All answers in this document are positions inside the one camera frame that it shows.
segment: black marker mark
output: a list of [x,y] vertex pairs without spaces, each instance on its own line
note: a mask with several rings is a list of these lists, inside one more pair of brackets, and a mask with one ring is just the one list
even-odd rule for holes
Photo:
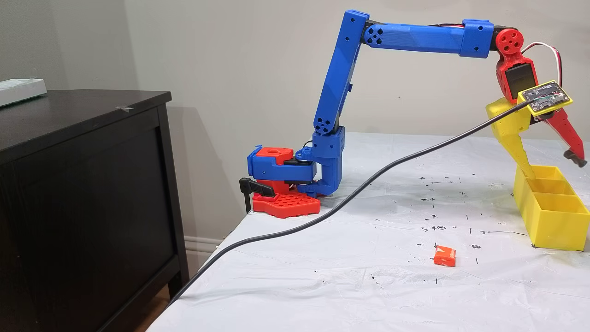
[[523,234],[523,233],[516,233],[516,232],[504,232],[504,231],[502,231],[502,230],[495,230],[495,231],[493,231],[493,232],[490,232],[490,231],[488,230],[487,232],[488,232],[488,233],[514,233],[514,234],[526,235],[526,234]]

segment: yellow sorting bin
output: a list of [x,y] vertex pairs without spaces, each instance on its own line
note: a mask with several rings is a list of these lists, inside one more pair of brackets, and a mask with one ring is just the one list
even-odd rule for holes
[[584,250],[590,213],[557,167],[532,166],[535,178],[518,167],[514,199],[533,246]]

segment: dresser top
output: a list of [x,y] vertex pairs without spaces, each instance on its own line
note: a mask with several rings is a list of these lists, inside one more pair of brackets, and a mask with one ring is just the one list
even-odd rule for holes
[[0,164],[170,100],[170,92],[160,91],[49,90],[0,107]]

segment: white wire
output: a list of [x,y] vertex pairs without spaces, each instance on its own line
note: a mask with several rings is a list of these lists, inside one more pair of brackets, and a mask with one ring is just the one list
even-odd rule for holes
[[551,49],[551,51],[553,52],[553,55],[555,56],[555,62],[557,65],[557,82],[559,82],[559,85],[561,86],[562,82],[561,82],[561,71],[559,70],[559,55],[558,55],[557,49],[555,47],[553,47],[549,44],[542,43],[540,41],[534,41],[534,42],[530,43],[529,45],[527,45],[525,48],[523,48],[521,53],[524,54],[529,48],[536,46],[536,45],[543,45],[545,47],[549,47]]

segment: white baseboard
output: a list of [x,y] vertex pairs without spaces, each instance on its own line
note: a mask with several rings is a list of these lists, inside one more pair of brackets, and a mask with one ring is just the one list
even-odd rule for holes
[[205,263],[222,240],[206,237],[185,236],[186,255],[189,274],[193,276]]
[[185,246],[189,251],[212,253],[221,244],[221,240],[206,237],[185,236]]

